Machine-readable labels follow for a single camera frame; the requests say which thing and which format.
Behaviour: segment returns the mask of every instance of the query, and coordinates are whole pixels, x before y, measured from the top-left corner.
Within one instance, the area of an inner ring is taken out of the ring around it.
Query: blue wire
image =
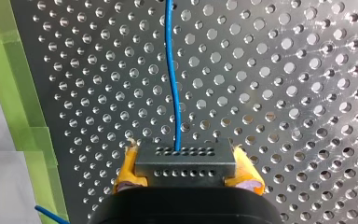
[[[180,113],[179,91],[176,86],[175,67],[173,64],[172,52],[172,7],[173,0],[167,0],[165,5],[165,51],[167,54],[168,73],[170,75],[171,91],[173,97],[173,110],[175,112],[175,150],[180,151],[182,143],[181,123],[182,117]]]
[[[62,219],[62,218],[60,218],[60,217],[58,217],[58,216],[52,214],[48,209],[46,209],[46,208],[44,208],[44,207],[41,207],[41,206],[37,205],[37,206],[34,207],[34,209],[35,209],[36,211],[39,211],[39,212],[42,213],[43,215],[45,215],[45,216],[51,218],[52,220],[56,221],[56,222],[59,223],[59,224],[69,224],[68,221],[66,221],[66,220],[64,220],[64,219]]]

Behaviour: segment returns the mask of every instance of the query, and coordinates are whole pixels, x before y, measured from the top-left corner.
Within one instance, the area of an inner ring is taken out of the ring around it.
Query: metal plate
[[[74,223],[127,137],[172,141],[164,4],[12,0]],[[181,0],[173,16],[185,135],[243,144],[287,223],[358,223],[358,0]]]
[[[143,139],[135,162],[135,175],[147,178],[150,187],[224,187],[235,176],[235,159],[228,139],[189,144],[181,151],[172,144]]]

